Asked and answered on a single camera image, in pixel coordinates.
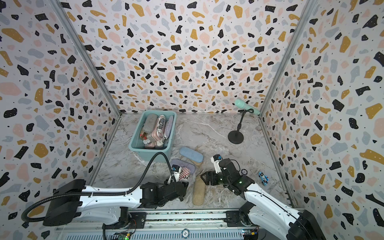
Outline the tan felt case front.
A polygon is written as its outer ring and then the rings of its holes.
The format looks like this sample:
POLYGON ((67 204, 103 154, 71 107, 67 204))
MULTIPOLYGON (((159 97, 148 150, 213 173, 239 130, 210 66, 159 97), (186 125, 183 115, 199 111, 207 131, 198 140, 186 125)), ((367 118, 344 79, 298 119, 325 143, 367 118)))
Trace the tan felt case front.
POLYGON ((196 177, 193 192, 193 204, 202 206, 205 202, 206 185, 201 176, 196 177))

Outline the newspaper flag case front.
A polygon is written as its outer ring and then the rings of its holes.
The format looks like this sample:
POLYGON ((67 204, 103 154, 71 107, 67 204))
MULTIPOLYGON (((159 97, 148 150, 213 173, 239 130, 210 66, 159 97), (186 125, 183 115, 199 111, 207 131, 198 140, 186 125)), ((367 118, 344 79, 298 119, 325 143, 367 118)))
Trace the newspaper flag case front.
POLYGON ((186 167, 181 167, 178 165, 172 165, 172 170, 174 173, 174 178, 171 177, 171 181, 175 180, 176 182, 188 183, 190 178, 190 170, 186 167))

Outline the newspaper flag case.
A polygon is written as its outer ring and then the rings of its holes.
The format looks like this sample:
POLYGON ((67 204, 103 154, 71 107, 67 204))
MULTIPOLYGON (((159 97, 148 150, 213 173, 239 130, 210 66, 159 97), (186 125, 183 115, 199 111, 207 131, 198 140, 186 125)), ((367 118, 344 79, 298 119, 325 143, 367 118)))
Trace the newspaper flag case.
POLYGON ((166 126, 166 117, 165 115, 160 115, 157 119, 157 124, 156 124, 156 127, 158 129, 161 129, 163 131, 163 135, 164 135, 164 131, 165 131, 165 126, 166 126))
POLYGON ((175 180, 176 182, 188 183, 190 178, 190 170, 186 167, 181 167, 178 165, 172 165, 172 170, 174 173, 174 178, 171 177, 171 181, 175 180))

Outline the pink glasses case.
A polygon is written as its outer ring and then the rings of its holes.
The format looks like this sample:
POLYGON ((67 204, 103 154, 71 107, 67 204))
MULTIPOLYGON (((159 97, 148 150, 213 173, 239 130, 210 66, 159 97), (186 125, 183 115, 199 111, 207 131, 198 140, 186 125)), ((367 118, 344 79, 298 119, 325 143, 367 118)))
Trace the pink glasses case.
POLYGON ((156 147, 163 139, 163 131, 155 127, 150 134, 147 134, 147 139, 156 147))

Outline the plaid tartan glasses case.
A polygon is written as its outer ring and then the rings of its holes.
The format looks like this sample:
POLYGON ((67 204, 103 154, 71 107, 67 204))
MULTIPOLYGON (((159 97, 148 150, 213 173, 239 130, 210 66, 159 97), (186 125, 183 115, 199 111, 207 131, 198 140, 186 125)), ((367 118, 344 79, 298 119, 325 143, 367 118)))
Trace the plaid tartan glasses case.
POLYGON ((140 131, 140 139, 143 141, 148 139, 147 133, 143 129, 141 129, 141 131, 140 131))

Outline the teal plastic storage box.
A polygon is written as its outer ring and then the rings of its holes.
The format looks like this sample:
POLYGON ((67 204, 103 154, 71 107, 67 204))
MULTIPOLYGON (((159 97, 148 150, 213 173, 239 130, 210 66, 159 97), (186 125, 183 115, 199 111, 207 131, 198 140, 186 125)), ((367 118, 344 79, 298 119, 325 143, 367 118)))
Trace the teal plastic storage box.
POLYGON ((153 155, 157 152, 163 152, 167 158, 170 160, 172 155, 172 148, 175 140, 175 132, 176 132, 176 122, 177 122, 177 113, 174 111, 160 111, 160 110, 150 110, 144 112, 139 118, 139 122, 136 126, 135 132, 131 138, 129 143, 129 149, 134 153, 138 154, 138 156, 143 161, 149 161, 153 155), (140 131, 145 124, 145 121, 149 114, 156 114, 158 117, 160 115, 164 115, 166 120, 168 121, 170 117, 173 117, 173 124, 170 132, 170 137, 165 141, 164 147, 162 149, 146 149, 143 140, 140 139, 140 131))

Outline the purple felt case diagonal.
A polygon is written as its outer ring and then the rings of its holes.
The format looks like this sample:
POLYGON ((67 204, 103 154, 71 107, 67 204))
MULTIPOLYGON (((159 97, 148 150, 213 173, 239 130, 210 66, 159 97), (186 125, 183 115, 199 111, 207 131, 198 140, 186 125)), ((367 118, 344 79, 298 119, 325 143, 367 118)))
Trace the purple felt case diagonal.
POLYGON ((173 122, 174 122, 174 116, 172 115, 169 117, 168 121, 166 122, 165 132, 163 135, 164 140, 167 140, 170 137, 171 131, 173 128, 173 122))

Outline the grey felt case front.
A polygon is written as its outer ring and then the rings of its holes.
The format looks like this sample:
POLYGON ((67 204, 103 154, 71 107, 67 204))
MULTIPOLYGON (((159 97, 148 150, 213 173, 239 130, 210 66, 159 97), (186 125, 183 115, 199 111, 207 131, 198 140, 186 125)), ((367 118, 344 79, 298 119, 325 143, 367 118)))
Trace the grey felt case front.
POLYGON ((144 122, 143 131, 144 133, 151 133, 157 124, 158 116, 156 114, 149 114, 144 122))

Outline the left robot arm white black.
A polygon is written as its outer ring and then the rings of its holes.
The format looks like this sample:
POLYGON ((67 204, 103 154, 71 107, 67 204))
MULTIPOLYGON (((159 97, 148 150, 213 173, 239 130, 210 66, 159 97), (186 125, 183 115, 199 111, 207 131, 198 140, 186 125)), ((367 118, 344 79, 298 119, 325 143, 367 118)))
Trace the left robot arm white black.
POLYGON ((85 180, 74 180, 54 191, 43 225, 61 226, 73 220, 105 225, 126 222, 129 209, 156 209, 169 201, 183 201, 188 185, 146 183, 132 191, 96 188, 87 186, 85 180))

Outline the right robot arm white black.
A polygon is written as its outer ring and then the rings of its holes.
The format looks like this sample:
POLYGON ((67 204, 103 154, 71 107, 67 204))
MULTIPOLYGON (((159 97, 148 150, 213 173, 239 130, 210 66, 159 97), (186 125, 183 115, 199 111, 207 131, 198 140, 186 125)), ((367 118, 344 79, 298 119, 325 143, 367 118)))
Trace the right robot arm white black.
POLYGON ((280 240, 324 240, 326 237, 312 213, 299 211, 277 200, 253 179, 241 174, 230 159, 211 157, 215 170, 201 179, 207 186, 222 185, 246 203, 239 209, 244 225, 257 225, 280 240))

